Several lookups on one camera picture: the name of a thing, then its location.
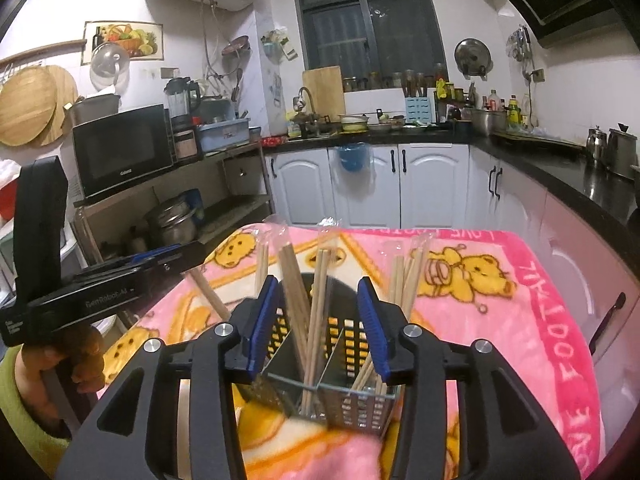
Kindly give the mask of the green sleeve forearm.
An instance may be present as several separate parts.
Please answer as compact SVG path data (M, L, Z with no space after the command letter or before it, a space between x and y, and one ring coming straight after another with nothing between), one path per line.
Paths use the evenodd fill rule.
M52 479L66 452L68 434L44 431L18 393L15 363L21 346L9 348L1 360L1 451L6 452L2 479Z

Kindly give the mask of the person left hand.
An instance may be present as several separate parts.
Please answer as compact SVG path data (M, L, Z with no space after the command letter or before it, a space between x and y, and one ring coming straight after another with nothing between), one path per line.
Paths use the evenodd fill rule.
M18 396L35 422L48 434L62 432L63 416L53 395L53 379L62 377L78 394L105 386L103 337L91 324L75 325L53 344L23 344L14 364Z

